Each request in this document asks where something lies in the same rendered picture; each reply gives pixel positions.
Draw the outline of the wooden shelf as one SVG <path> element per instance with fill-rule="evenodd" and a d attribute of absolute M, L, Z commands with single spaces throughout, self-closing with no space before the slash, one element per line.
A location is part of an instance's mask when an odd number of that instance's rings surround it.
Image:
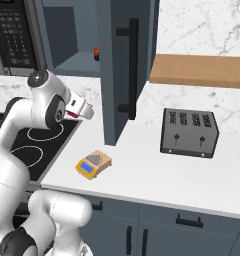
<path fill-rule="evenodd" d="M 240 57 L 157 54 L 150 82 L 240 89 Z"/>

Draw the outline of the wide grey drawer front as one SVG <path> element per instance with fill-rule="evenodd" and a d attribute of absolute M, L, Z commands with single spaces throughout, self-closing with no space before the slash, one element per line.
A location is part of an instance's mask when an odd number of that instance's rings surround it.
<path fill-rule="evenodd" d="M 180 215 L 183 219 L 189 220 L 197 220 L 198 218 L 201 218 L 204 226 L 202 228 L 197 228 L 177 224 L 175 222 L 177 215 Z M 221 236 L 237 237 L 240 232 L 240 219 L 146 204 L 141 204 L 139 206 L 139 219 L 151 224 L 166 225 Z"/>

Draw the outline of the black hob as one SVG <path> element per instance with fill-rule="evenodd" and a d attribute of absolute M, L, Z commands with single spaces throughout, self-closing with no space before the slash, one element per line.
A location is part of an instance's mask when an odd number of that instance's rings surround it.
<path fill-rule="evenodd" d="M 80 124 L 81 120 L 67 119 L 52 130 L 19 131 L 11 153 L 27 166 L 32 182 L 41 182 Z"/>

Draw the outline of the grey open wall cabinet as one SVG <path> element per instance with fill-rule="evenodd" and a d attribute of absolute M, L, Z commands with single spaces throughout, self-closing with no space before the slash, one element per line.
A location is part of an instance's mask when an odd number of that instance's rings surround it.
<path fill-rule="evenodd" d="M 99 77 L 95 0 L 35 0 L 47 67 L 57 75 Z"/>

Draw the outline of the narrow grey drawer front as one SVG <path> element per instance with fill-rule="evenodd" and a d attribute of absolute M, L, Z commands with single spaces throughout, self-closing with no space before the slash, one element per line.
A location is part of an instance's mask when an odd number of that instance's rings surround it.
<path fill-rule="evenodd" d="M 127 202 L 122 200 L 115 200 L 97 196 L 90 196 L 81 194 L 81 197 L 89 200 L 91 204 L 99 204 L 100 201 L 103 203 L 103 210 L 93 210 L 97 214 L 119 217 L 125 219 L 138 219 L 138 204 L 133 202 Z"/>

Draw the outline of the black microwave oven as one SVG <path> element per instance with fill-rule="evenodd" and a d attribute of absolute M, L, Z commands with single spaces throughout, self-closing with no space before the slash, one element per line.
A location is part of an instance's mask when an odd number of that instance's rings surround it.
<path fill-rule="evenodd" d="M 45 67 L 35 0 L 0 0 L 0 75 L 29 76 Z"/>

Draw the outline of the dark grey toaster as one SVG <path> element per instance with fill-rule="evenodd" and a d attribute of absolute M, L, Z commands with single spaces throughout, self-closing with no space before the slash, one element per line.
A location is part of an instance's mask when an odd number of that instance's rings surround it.
<path fill-rule="evenodd" d="M 212 158 L 219 138 L 213 112 L 165 108 L 160 152 Z"/>

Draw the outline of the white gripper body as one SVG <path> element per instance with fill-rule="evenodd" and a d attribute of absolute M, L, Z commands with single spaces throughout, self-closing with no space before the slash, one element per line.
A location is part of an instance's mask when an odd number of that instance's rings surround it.
<path fill-rule="evenodd" d="M 85 103 L 78 115 L 82 118 L 90 120 L 94 115 L 93 107 L 90 104 Z"/>

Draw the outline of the yellow digital scale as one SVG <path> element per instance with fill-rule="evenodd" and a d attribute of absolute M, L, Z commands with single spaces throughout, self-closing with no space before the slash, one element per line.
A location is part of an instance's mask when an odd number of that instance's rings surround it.
<path fill-rule="evenodd" d="M 96 178 L 103 170 L 112 165 L 112 158 L 95 150 L 82 158 L 76 165 L 76 171 L 88 180 Z"/>

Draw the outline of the grey cabinet door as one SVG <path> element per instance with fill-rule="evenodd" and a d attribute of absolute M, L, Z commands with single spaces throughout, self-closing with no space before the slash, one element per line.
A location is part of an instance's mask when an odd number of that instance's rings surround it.
<path fill-rule="evenodd" d="M 118 111 L 128 103 L 129 38 L 117 36 L 117 28 L 128 28 L 139 19 L 137 100 L 147 81 L 156 54 L 160 0 L 98 0 L 96 4 L 104 143 L 114 146 L 128 114 Z"/>

